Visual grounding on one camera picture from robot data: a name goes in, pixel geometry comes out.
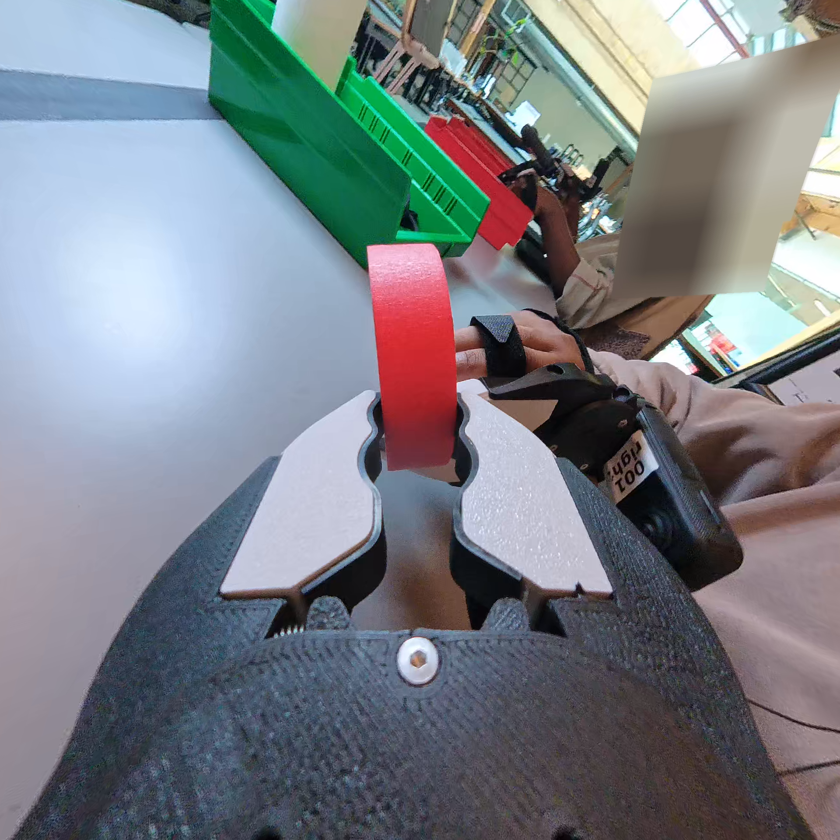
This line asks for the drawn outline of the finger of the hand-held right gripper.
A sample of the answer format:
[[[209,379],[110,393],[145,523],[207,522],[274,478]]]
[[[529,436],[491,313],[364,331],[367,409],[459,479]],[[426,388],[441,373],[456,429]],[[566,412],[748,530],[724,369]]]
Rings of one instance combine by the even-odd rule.
[[[473,394],[481,397],[532,432],[549,421],[558,405],[556,399],[496,399],[489,394],[487,385],[481,380],[461,381],[457,384],[457,392],[458,394]]]

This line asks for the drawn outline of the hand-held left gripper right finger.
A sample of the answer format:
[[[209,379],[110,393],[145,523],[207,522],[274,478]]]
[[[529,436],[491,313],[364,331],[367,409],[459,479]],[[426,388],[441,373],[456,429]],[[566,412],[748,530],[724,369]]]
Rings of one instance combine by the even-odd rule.
[[[613,599],[560,462],[533,432],[483,395],[462,391],[454,463],[451,575],[474,629],[502,599],[522,604],[532,627],[551,601]]]

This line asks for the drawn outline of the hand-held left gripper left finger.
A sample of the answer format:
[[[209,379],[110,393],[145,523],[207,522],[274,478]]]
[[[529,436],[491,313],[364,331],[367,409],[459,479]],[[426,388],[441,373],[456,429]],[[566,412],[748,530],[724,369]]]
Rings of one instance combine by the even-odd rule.
[[[303,620],[332,594],[351,609],[382,580],[382,498],[375,488],[379,395],[363,391],[300,433],[282,452],[219,593],[280,598]]]

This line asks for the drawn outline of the red tape roll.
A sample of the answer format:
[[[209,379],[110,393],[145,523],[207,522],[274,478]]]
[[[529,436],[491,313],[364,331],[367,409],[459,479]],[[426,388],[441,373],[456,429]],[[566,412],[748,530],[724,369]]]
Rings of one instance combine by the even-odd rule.
[[[458,413],[455,328],[443,260],[433,245],[367,248],[390,471],[446,465]]]

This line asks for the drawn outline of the red plastic bin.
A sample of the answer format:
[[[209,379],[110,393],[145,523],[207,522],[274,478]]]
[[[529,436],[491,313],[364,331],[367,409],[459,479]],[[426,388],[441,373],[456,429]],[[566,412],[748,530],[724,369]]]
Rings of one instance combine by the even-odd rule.
[[[425,131],[489,198],[478,234],[496,250],[515,246],[533,215],[500,179],[501,173],[512,168],[513,161],[472,122],[460,117],[434,115],[427,121]]]

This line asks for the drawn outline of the person's right forearm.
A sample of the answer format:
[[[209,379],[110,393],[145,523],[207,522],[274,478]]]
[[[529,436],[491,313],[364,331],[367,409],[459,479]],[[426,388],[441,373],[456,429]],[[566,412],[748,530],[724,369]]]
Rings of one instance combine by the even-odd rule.
[[[593,360],[664,413],[741,541],[741,568],[701,590],[701,600],[838,598],[837,406],[780,406],[670,364],[604,352]]]

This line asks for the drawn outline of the person's right hand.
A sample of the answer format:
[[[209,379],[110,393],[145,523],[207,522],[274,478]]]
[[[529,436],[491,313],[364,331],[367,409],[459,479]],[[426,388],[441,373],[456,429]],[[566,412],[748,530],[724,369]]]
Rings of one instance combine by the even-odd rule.
[[[573,364],[581,370],[585,368],[574,338],[562,332],[554,322],[532,311],[513,311],[509,314],[517,325],[526,360],[526,373],[550,364]],[[458,382],[488,376],[487,354],[476,326],[470,325],[455,331],[455,350]]]

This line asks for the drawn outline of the green plastic bin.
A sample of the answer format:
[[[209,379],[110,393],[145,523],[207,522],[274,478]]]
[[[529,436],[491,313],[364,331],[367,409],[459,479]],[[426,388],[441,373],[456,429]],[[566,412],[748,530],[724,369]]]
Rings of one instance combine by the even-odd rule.
[[[270,2],[212,2],[211,104],[363,268],[369,245],[462,256],[489,198],[352,57],[328,89],[272,15]]]

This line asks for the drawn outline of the white water bottle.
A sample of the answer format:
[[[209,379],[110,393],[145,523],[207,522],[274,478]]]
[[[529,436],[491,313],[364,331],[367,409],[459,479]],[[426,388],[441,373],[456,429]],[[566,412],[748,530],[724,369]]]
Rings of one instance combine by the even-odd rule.
[[[276,1],[271,27],[331,91],[360,26],[366,1]]]

